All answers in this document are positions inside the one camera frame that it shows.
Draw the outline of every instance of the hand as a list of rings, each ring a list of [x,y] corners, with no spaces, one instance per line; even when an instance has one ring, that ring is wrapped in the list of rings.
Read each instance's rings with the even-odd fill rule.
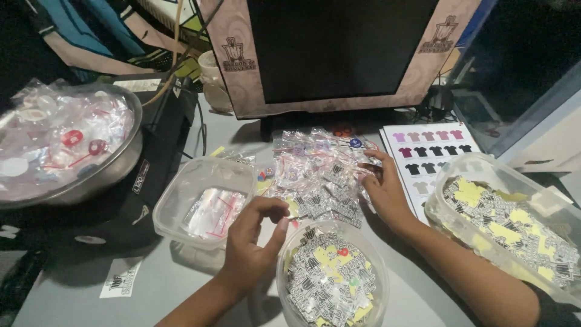
[[[407,204],[393,158],[380,151],[364,151],[363,153],[368,157],[381,160],[383,166],[382,168],[368,163],[358,164],[359,167],[374,173],[374,175],[366,176],[361,183],[367,190],[371,204],[381,219],[396,233],[406,224],[418,222]]]
[[[288,207],[288,203],[277,198],[255,197],[228,229],[226,260],[216,278],[237,295],[250,292],[276,262],[286,239],[289,220],[285,217],[291,214]],[[256,241],[264,217],[278,223],[266,246],[261,248]]]

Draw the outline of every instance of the blue round sticker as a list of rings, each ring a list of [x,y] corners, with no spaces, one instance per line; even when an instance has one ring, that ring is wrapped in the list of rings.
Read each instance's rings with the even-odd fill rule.
[[[361,141],[357,138],[352,138],[351,141],[349,141],[349,146],[351,146],[352,148],[360,148]]]

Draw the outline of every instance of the red sticker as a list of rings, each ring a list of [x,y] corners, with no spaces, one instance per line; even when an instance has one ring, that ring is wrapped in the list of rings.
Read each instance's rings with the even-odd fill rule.
[[[338,250],[337,254],[347,257],[347,255],[349,254],[349,250],[346,247],[344,247],[341,250]]]
[[[66,147],[72,147],[83,140],[83,134],[79,130],[71,130],[60,136],[60,141]]]
[[[107,150],[107,142],[103,140],[92,140],[89,142],[89,154],[99,155]]]

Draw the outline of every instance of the monitor stand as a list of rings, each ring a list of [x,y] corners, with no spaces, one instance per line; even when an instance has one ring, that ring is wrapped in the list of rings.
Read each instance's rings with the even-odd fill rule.
[[[261,118],[260,137],[264,142],[270,142],[272,133],[276,130],[314,126],[322,126],[331,131],[339,127],[350,126],[355,128],[356,133],[377,133],[384,125],[404,125],[407,123],[406,115],[393,108],[317,113],[293,111]]]

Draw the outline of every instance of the computer monitor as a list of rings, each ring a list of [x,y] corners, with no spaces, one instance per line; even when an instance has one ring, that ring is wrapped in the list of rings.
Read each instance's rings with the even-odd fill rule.
[[[225,0],[207,31],[239,119],[413,106],[479,3]]]

